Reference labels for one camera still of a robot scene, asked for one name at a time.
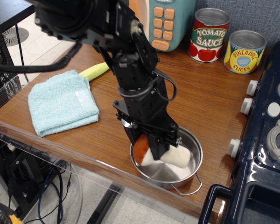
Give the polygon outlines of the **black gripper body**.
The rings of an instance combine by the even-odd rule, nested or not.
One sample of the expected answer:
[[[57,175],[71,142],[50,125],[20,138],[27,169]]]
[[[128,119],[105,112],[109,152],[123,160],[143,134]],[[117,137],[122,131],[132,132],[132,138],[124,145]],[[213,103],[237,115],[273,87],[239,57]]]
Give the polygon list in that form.
[[[116,76],[119,94],[124,98],[113,102],[118,111],[118,119],[128,124],[141,125],[143,133],[158,135],[173,146],[180,143],[179,126],[168,115],[169,103],[165,81],[172,83],[175,98],[177,87],[170,77],[156,76],[133,81],[130,77]]]

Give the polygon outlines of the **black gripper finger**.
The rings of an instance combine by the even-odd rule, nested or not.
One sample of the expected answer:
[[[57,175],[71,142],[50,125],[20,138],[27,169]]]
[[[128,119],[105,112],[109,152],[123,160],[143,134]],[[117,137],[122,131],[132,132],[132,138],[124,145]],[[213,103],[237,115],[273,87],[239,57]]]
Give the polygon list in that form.
[[[132,126],[131,124],[124,124],[124,130],[132,144],[135,144],[138,138],[143,134],[141,125],[137,124]]]
[[[149,134],[147,136],[150,150],[153,155],[153,159],[158,161],[169,150],[170,144],[166,140],[158,135]]]

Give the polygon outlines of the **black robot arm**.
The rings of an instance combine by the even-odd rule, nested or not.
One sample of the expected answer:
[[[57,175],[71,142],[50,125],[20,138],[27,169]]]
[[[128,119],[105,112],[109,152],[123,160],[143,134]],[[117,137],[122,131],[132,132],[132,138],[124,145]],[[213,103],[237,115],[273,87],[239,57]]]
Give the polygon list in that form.
[[[168,115],[166,81],[156,65],[157,51],[148,42],[134,12],[120,0],[34,0],[36,24],[58,39],[89,44],[102,55],[118,81],[115,101],[137,162],[176,164],[187,157],[180,148],[179,126]]]

